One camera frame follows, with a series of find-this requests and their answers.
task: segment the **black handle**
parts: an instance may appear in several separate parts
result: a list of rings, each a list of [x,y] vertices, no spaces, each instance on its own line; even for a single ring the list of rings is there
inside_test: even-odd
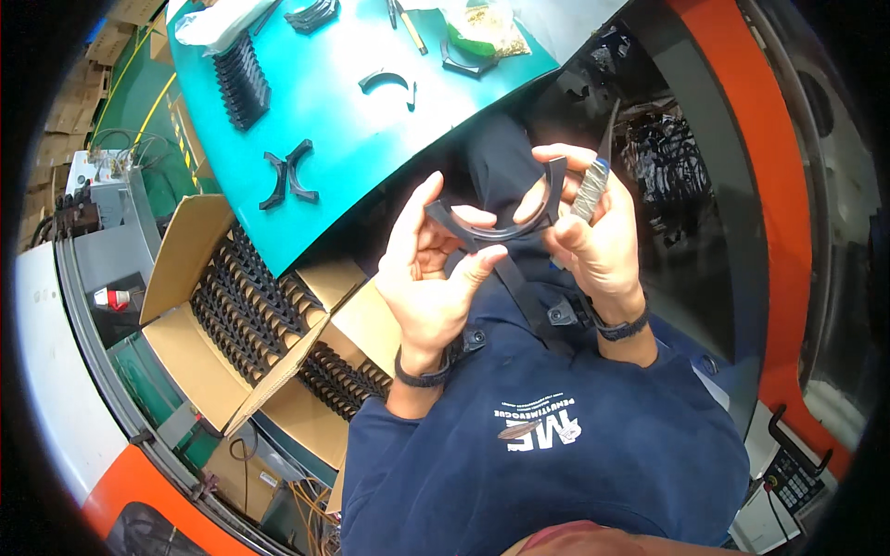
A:
[[[801,469],[803,469],[807,475],[815,479],[819,477],[820,473],[825,471],[825,468],[828,466],[834,450],[829,448],[829,451],[825,453],[825,457],[822,458],[819,466],[817,467],[816,465],[814,465],[810,458],[807,457],[806,454],[804,454],[804,452],[797,446],[797,444],[795,444],[793,440],[788,438],[788,435],[779,428],[779,420],[785,413],[785,409],[785,404],[779,406],[779,409],[773,414],[773,417],[770,418],[770,424],[767,427],[767,430],[770,432],[770,436],[772,436],[775,441],[779,443],[779,446],[784,448],[785,451],[794,458],[794,460],[800,465]]]

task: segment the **yellow floor line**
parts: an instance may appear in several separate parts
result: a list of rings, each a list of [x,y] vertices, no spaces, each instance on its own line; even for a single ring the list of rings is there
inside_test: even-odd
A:
[[[145,117],[145,121],[142,122],[142,127],[139,128],[139,134],[136,135],[136,141],[133,141],[133,144],[138,143],[139,139],[142,138],[142,132],[145,131],[145,126],[149,124],[151,115],[155,113],[155,109],[158,107],[158,104],[160,104],[161,99],[166,94],[166,90],[170,88],[170,84],[173,82],[174,79],[176,79],[176,72],[173,72],[173,74],[170,76],[170,80],[167,81],[167,84],[164,85],[163,89],[161,89],[161,94],[159,94],[158,97],[155,99],[155,103],[151,105],[151,110],[149,110],[149,114]]]
[[[102,125],[102,119],[105,117],[105,112],[109,109],[109,104],[111,103],[111,97],[114,96],[114,92],[117,90],[117,86],[120,85],[120,82],[124,79],[124,74],[126,73],[126,69],[130,67],[130,62],[132,62],[133,59],[136,57],[136,54],[139,53],[139,49],[142,48],[142,44],[145,43],[145,40],[147,38],[149,38],[149,36],[151,36],[152,29],[154,29],[155,25],[157,25],[158,22],[161,21],[162,19],[163,18],[157,18],[156,20],[154,20],[154,22],[151,23],[151,26],[145,32],[145,36],[142,38],[142,40],[140,40],[136,44],[136,48],[134,48],[133,53],[130,54],[130,60],[127,60],[126,64],[124,64],[124,68],[120,70],[120,75],[117,76],[117,81],[111,87],[109,96],[107,99],[105,99],[105,106],[102,107],[102,112],[99,115],[99,120],[96,122],[96,126],[93,128],[95,131],[97,131],[97,132],[99,131],[99,126]],[[137,37],[139,36],[139,29],[136,29],[136,36]],[[93,138],[91,137],[90,142],[86,147],[88,149],[90,149],[92,146],[93,146]]]

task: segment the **teal table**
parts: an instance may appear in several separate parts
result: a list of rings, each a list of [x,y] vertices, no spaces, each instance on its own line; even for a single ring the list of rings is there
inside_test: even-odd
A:
[[[506,58],[477,80],[441,67],[439,42],[445,22],[438,11],[411,12],[429,54],[421,56],[399,20],[393,30],[384,0],[345,0],[340,14],[310,36],[298,35],[286,12],[311,0],[284,0],[254,41],[271,88],[271,108],[247,132],[229,122],[213,61],[203,46],[185,46],[170,20],[170,45],[182,95],[198,139],[222,192],[275,276],[288,266],[377,184],[420,150],[514,89],[558,68],[537,41],[522,30],[532,54]],[[380,69],[417,81],[417,108],[409,112],[405,89],[379,85],[362,93],[358,82]],[[263,159],[281,158],[303,139],[314,151],[299,164],[300,183],[320,194],[307,203],[287,193],[268,211],[259,204],[272,193],[276,174]]]

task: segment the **person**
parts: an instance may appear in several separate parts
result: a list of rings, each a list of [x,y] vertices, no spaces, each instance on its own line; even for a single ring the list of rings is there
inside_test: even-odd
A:
[[[589,149],[532,149],[520,126],[492,118],[468,144],[481,209],[454,213],[480,227],[524,222],[546,190],[541,162]],[[633,201],[610,176],[592,222],[565,214],[579,179],[563,184],[554,226],[464,255],[425,216],[443,178],[414,190],[392,227],[376,287],[401,327],[397,377],[349,427],[344,554],[710,554],[727,537],[748,488],[748,456],[730,416],[688,359],[657,343],[648,323],[611,342],[568,330],[568,357],[533,334],[494,265],[508,254],[542,307],[576,291],[608,326],[645,321]],[[551,256],[562,263],[558,270]],[[484,347],[445,366],[467,326]],[[518,438],[502,431],[537,423]]]

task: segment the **hand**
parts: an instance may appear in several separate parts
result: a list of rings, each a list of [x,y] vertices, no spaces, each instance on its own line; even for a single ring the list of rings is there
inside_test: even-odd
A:
[[[411,375],[437,370],[442,349],[466,324],[473,294],[506,257],[504,246],[485,247],[464,257],[445,278],[445,260],[461,244],[424,212],[441,188],[442,175],[436,172],[414,190],[392,226],[376,277],[377,291],[401,326],[401,365]],[[473,226],[491,228],[497,219],[466,205],[453,211]]]
[[[596,159],[596,153],[590,149],[561,143],[535,147],[531,154],[539,162],[566,157],[569,169],[581,173]],[[544,230],[544,245],[557,261],[571,270],[578,286],[593,300],[596,312],[606,324],[633,322],[645,307],[636,251],[634,201],[624,184],[610,173],[592,223],[584,222],[568,210],[580,183],[577,175],[566,175],[560,197],[561,216],[553,227]],[[537,211],[544,191],[544,178],[541,178],[516,209],[516,222],[525,222]]]

